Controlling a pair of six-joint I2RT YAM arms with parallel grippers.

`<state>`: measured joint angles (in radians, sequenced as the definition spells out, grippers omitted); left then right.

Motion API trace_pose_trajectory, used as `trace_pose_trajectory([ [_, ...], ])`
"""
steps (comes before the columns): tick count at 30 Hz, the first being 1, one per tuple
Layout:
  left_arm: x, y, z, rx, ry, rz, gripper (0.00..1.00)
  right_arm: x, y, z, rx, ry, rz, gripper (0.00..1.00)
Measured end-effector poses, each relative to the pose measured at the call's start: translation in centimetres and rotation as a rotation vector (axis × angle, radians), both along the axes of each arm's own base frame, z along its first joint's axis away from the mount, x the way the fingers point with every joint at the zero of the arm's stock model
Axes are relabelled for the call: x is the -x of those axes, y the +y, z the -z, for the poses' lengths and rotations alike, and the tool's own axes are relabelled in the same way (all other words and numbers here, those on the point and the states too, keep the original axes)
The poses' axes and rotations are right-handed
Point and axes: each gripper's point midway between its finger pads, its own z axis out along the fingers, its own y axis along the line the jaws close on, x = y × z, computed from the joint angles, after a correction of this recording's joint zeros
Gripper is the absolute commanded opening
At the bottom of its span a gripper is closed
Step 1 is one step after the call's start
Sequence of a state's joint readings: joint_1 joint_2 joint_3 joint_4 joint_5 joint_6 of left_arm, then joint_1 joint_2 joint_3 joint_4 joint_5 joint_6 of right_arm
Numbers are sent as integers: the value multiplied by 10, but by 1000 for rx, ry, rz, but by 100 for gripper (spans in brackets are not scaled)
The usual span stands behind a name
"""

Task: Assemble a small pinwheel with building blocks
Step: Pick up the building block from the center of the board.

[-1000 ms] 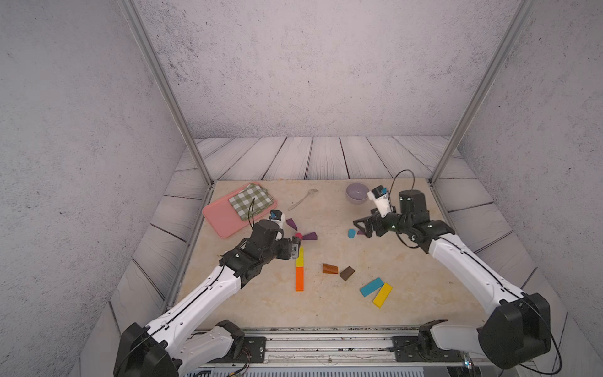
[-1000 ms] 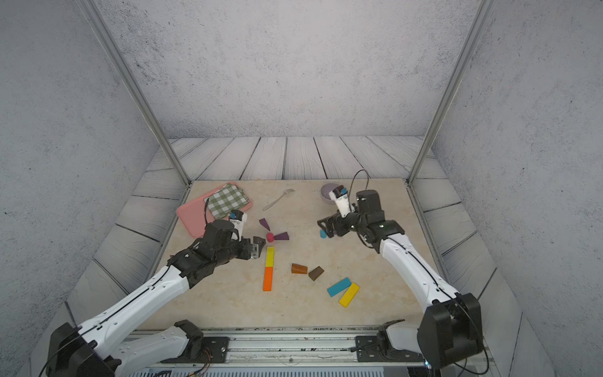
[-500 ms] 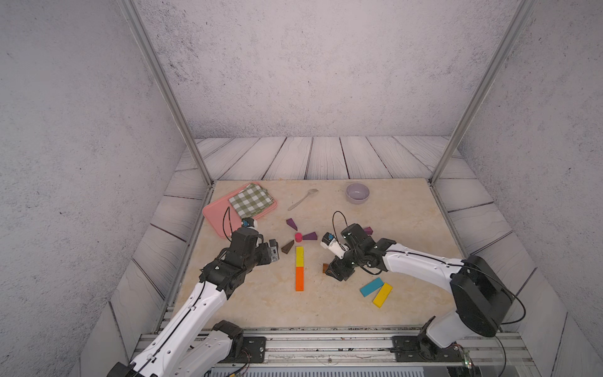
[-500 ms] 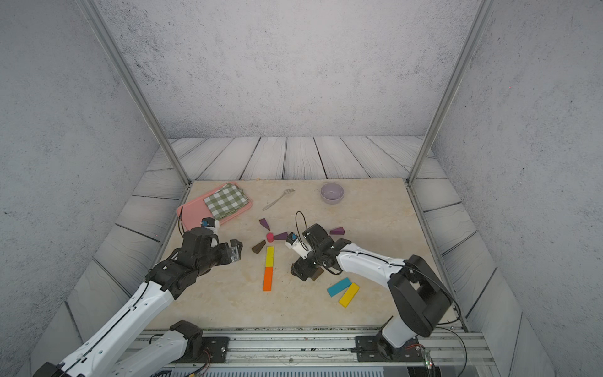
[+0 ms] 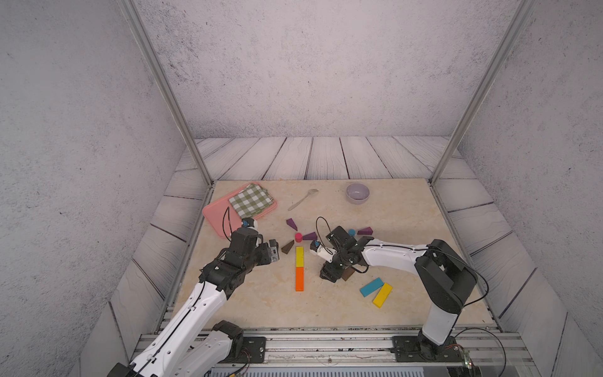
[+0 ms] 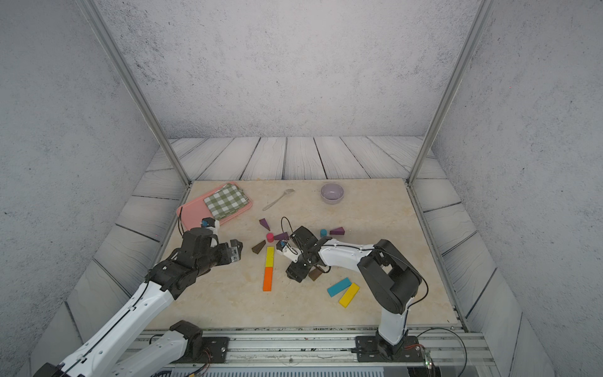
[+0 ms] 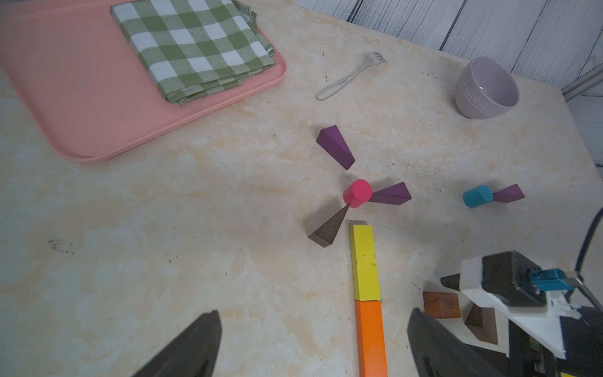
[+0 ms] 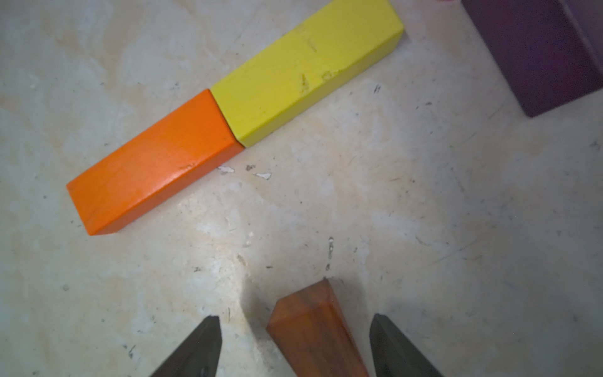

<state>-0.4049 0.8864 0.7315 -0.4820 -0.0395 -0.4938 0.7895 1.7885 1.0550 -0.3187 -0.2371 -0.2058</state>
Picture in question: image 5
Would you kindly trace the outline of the purple wedge block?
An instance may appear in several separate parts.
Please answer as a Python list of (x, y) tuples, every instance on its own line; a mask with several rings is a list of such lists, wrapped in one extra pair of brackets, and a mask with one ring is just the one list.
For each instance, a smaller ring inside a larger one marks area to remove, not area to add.
[(286, 220), (288, 226), (290, 226), (293, 230), (298, 231), (298, 226), (292, 218)]
[(314, 240), (318, 240), (318, 235), (317, 235), (316, 232), (311, 232), (311, 233), (308, 233), (306, 235), (303, 235), (302, 239), (303, 240), (314, 241)]

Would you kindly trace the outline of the orange long block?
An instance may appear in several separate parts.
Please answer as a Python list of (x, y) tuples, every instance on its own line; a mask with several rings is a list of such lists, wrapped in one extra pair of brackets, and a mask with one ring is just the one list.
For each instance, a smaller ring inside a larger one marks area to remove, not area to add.
[(297, 267), (295, 270), (295, 290), (297, 292), (303, 292), (305, 288), (305, 268)]

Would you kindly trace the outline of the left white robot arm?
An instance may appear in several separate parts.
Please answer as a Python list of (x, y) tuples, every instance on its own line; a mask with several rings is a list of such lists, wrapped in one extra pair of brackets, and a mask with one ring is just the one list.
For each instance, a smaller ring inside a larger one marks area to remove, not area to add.
[(152, 344), (129, 365), (116, 364), (108, 375), (203, 376), (223, 361), (250, 364), (243, 329), (226, 320), (214, 325), (200, 345), (194, 347), (193, 342), (254, 267), (277, 262), (279, 257), (275, 240), (233, 241), (204, 266), (185, 305)]

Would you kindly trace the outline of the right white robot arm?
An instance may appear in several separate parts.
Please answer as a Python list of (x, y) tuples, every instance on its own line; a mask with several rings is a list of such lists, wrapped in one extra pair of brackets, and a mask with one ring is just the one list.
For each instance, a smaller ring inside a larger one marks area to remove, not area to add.
[(430, 312), (418, 335), (425, 345), (443, 347), (477, 285), (477, 273), (444, 241), (424, 245), (388, 243), (373, 237), (330, 240), (326, 247), (315, 240), (310, 250), (325, 260), (320, 277), (332, 283), (348, 268), (388, 267), (412, 273), (422, 281), (431, 300)]

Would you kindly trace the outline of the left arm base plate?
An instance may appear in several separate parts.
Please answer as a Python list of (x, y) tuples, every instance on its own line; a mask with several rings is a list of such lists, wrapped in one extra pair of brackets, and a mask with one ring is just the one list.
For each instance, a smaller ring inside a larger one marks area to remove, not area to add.
[(263, 364), (266, 341), (266, 337), (244, 336), (233, 346), (229, 356), (219, 364)]

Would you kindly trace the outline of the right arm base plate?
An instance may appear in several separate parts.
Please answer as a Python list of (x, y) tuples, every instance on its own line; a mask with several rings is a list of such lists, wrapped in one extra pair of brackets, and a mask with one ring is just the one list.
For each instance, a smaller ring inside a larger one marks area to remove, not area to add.
[(461, 347), (452, 336), (447, 337), (442, 345), (436, 345), (423, 336), (394, 336), (393, 347), (396, 362), (463, 362), (464, 356)]

